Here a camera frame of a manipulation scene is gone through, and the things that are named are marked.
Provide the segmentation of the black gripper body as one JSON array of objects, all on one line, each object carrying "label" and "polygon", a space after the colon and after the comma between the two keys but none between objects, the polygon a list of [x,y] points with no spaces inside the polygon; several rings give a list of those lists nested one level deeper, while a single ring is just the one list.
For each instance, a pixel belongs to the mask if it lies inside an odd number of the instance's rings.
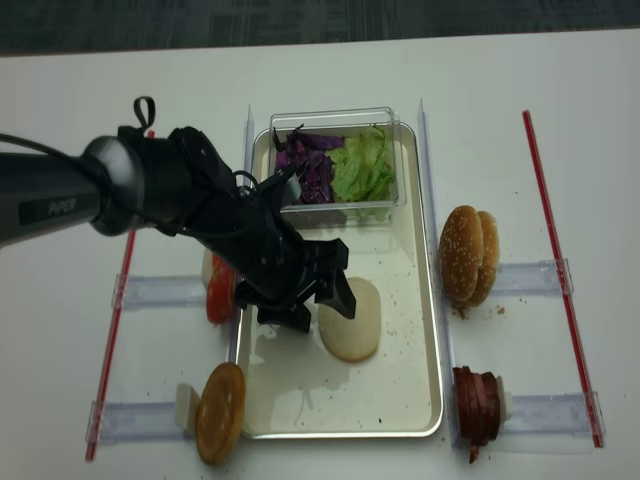
[{"label": "black gripper body", "polygon": [[279,172],[243,192],[214,192],[192,219],[196,238],[240,273],[241,304],[286,307],[313,297],[331,269],[348,266],[348,247],[339,238],[306,240],[281,215],[301,190],[293,172]]}]

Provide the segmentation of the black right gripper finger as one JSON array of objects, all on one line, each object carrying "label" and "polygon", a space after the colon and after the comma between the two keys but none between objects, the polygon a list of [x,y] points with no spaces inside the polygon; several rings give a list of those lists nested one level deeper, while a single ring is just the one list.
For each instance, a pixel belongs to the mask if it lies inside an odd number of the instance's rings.
[{"label": "black right gripper finger", "polygon": [[317,282],[314,302],[332,308],[346,319],[354,319],[356,299],[341,269],[331,269]]}]

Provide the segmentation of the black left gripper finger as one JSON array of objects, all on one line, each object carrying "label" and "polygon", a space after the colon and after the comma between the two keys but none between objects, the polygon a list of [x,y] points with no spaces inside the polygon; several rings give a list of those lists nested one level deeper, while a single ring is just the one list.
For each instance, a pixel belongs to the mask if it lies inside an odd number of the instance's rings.
[{"label": "black left gripper finger", "polygon": [[260,325],[275,325],[300,333],[308,333],[311,324],[311,312],[304,301],[296,301],[286,307],[276,307],[264,302],[256,304],[257,322]]}]

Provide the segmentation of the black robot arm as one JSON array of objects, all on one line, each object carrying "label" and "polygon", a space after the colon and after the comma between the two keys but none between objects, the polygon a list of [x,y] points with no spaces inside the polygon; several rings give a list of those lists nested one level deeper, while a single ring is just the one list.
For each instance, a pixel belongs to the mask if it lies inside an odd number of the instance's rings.
[{"label": "black robot arm", "polygon": [[282,217],[294,191],[292,168],[241,186],[191,127],[166,139],[123,127],[78,157],[11,135],[2,141],[16,146],[1,156],[3,245],[83,223],[105,236],[154,228],[218,254],[241,277],[235,304],[255,306],[261,323],[307,331],[308,299],[355,315],[347,246],[306,240]]}]

